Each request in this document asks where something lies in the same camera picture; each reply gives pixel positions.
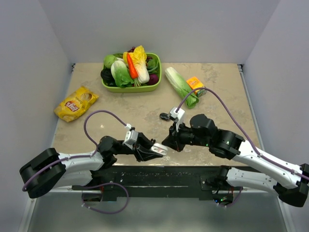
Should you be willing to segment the white earbud charging case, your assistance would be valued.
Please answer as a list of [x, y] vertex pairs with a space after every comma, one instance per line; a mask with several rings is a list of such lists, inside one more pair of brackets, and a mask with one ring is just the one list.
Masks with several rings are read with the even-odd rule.
[[162, 144], [159, 144], [159, 143], [155, 143], [152, 147], [151, 147], [151, 150], [157, 154], [160, 154], [162, 156], [165, 156], [167, 155], [167, 152], [168, 152], [168, 147], [167, 146], [164, 146]]

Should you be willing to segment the black earbud charging case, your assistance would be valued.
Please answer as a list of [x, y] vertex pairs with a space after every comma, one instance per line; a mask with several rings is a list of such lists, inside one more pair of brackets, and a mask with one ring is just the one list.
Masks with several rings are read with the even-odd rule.
[[161, 120], [164, 120], [164, 121], [169, 121], [169, 120], [170, 120], [170, 116], [169, 116], [169, 114], [167, 114], [167, 113], [161, 113], [161, 114], [159, 115], [159, 118], [160, 118]]

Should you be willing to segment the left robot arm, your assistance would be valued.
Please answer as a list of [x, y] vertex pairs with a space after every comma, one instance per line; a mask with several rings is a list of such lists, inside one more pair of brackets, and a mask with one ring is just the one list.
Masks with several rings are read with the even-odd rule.
[[112, 167], [117, 162], [116, 155], [133, 155], [142, 162], [162, 158], [167, 151], [166, 146], [136, 131], [127, 132], [124, 140], [104, 136], [97, 148], [88, 153], [65, 154], [48, 148], [20, 168], [22, 190], [34, 199], [64, 186], [96, 189], [100, 178], [93, 172]]

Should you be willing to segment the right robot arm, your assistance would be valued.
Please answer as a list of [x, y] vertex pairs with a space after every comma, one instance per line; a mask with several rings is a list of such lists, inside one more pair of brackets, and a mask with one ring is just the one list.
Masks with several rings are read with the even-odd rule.
[[257, 148], [242, 136], [216, 127], [204, 114], [190, 119], [190, 126], [183, 116], [170, 113], [173, 125], [169, 128], [163, 145], [182, 151], [186, 145], [207, 147], [217, 157], [246, 164], [254, 171], [241, 171], [235, 167], [221, 167], [210, 184], [225, 190], [231, 187], [247, 187], [274, 193], [281, 201], [294, 207], [303, 207], [309, 194], [309, 166], [283, 161]]

